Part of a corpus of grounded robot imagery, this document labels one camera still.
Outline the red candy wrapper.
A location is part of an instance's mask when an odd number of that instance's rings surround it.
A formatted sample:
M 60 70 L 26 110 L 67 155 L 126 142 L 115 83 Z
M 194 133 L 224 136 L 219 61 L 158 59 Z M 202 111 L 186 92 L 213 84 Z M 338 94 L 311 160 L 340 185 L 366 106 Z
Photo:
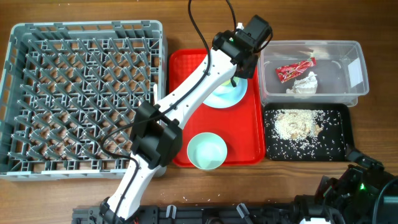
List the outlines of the red candy wrapper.
M 306 71 L 306 69 L 310 67 L 314 67 L 316 65 L 316 59 L 311 57 L 307 60 L 303 60 L 301 62 L 293 63 L 291 65 L 284 65 L 276 68 L 275 72 L 281 83 L 285 83 Z

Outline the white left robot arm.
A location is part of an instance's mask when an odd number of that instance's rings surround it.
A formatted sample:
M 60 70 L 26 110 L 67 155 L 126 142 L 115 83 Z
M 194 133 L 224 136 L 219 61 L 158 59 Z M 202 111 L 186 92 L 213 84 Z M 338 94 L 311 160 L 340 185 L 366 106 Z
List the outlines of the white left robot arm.
M 224 82 L 252 78 L 257 55 L 272 37 L 271 26 L 258 15 L 243 28 L 217 33 L 205 59 L 182 84 L 154 105 L 143 102 L 134 121 L 115 130 L 131 129 L 132 146 L 128 156 L 120 155 L 129 164 L 118 189 L 100 205 L 105 222 L 131 219 L 154 174 L 181 150 L 183 129 L 195 110 Z

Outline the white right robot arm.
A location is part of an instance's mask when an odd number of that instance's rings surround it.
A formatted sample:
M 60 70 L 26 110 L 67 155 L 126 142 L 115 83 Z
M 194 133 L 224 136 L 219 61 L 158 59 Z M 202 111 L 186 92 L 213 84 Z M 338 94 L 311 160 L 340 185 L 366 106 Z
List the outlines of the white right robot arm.
M 324 176 L 314 196 L 295 197 L 292 223 L 397 223 L 397 176 L 352 145 L 345 158 L 352 164 L 340 178 Z

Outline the white napkin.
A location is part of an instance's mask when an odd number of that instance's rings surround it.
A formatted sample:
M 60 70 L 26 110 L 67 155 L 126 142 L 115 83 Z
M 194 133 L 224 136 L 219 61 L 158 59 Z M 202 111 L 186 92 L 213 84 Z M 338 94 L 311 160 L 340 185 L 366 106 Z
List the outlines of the white napkin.
M 294 81 L 291 89 L 286 89 L 288 94 L 315 94 L 318 88 L 317 74 L 310 72 L 306 78 Z

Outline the yellow plastic cup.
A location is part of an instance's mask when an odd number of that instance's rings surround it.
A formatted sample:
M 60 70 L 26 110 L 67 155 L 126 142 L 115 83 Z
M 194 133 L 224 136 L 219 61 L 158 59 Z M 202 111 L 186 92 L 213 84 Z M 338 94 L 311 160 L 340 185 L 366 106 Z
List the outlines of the yellow plastic cup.
M 233 88 L 237 87 L 239 81 L 240 81 L 239 77 L 231 77 L 231 79 L 230 79 L 231 86 Z

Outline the green bowl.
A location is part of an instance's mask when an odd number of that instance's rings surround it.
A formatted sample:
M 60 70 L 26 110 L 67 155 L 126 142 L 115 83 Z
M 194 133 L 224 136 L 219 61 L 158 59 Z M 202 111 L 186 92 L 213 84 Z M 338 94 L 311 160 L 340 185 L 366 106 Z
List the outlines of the green bowl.
M 215 133 L 200 133 L 188 143 L 189 161 L 200 170 L 214 170 L 221 166 L 228 155 L 225 141 Z

